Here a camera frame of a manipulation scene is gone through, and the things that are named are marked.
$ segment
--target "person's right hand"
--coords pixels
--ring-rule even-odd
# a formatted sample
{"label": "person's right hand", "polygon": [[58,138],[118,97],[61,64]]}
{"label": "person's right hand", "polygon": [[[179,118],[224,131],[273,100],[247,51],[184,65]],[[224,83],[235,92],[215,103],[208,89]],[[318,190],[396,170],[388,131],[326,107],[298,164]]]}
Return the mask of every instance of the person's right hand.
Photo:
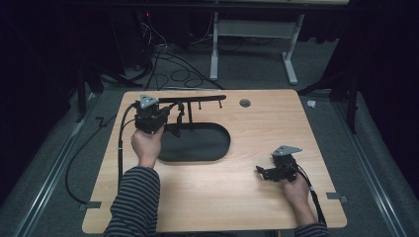
{"label": "person's right hand", "polygon": [[308,205],[308,184],[300,173],[296,173],[295,180],[281,180],[287,200],[293,207],[298,226],[316,223],[316,219]]}
{"label": "person's right hand", "polygon": [[281,184],[283,185],[286,198],[292,206],[308,203],[308,184],[299,172],[295,174],[294,181],[289,182],[287,179],[284,179],[281,180]]}
{"label": "person's right hand", "polygon": [[157,157],[161,150],[161,136],[164,126],[160,127],[154,134],[147,134],[136,130],[131,137],[131,145],[138,156],[138,166],[154,168]]}

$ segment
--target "black curtain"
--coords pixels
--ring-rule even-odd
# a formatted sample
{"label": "black curtain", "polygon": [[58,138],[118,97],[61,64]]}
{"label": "black curtain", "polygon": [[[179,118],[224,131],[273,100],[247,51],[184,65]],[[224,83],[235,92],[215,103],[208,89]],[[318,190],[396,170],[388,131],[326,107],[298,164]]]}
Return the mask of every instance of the black curtain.
{"label": "black curtain", "polygon": [[382,139],[419,197],[419,4],[414,0],[363,4],[380,11],[351,17],[323,80],[347,71],[349,77],[328,85],[344,99],[351,77],[355,78]]}
{"label": "black curtain", "polygon": [[69,109],[74,61],[57,11],[46,2],[0,3],[0,204]]}

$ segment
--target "black device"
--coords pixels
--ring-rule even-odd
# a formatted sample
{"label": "black device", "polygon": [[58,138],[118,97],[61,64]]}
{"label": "black device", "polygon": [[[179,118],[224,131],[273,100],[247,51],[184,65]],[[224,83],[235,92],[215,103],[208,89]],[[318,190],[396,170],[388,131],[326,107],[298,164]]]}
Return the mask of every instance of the black device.
{"label": "black device", "polygon": [[314,187],[312,186],[311,181],[308,179],[305,172],[302,170],[300,166],[297,165],[295,159],[292,156],[293,153],[299,151],[302,151],[302,149],[282,145],[274,152],[272,152],[275,168],[265,170],[262,167],[256,166],[256,169],[258,170],[259,174],[263,176],[264,180],[274,182],[278,182],[279,180],[284,179],[287,179],[290,182],[292,182],[296,179],[295,174],[300,173],[308,184],[311,193],[311,198],[317,210],[318,221],[327,226],[323,210],[321,209],[320,203],[318,201],[317,193],[314,191]]}
{"label": "black device", "polygon": [[290,182],[294,181],[298,165],[292,154],[299,151],[301,151],[300,148],[282,145],[272,152],[275,168],[265,170],[256,166],[256,169],[263,176],[264,180],[278,182],[279,180],[287,179]]}
{"label": "black device", "polygon": [[153,134],[167,122],[170,107],[159,109],[158,98],[141,95],[136,108],[135,127],[148,134]]}

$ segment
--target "hole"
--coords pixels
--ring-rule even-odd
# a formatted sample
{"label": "hole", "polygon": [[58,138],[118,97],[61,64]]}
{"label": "hole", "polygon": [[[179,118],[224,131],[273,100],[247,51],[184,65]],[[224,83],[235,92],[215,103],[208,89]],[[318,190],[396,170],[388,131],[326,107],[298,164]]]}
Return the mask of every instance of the hole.
{"label": "hole", "polygon": [[250,107],[250,105],[251,105],[251,103],[247,99],[243,99],[243,100],[240,101],[240,106],[241,107],[247,108],[247,107]]}

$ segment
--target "wrist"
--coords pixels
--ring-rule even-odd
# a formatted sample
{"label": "wrist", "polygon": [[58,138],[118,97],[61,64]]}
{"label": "wrist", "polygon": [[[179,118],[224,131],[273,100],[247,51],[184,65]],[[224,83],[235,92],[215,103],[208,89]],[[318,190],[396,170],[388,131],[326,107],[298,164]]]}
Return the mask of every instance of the wrist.
{"label": "wrist", "polygon": [[138,166],[148,167],[153,169],[157,158],[141,158],[138,160]]}
{"label": "wrist", "polygon": [[295,213],[295,219],[298,226],[317,223],[307,202],[293,204],[293,211]]}

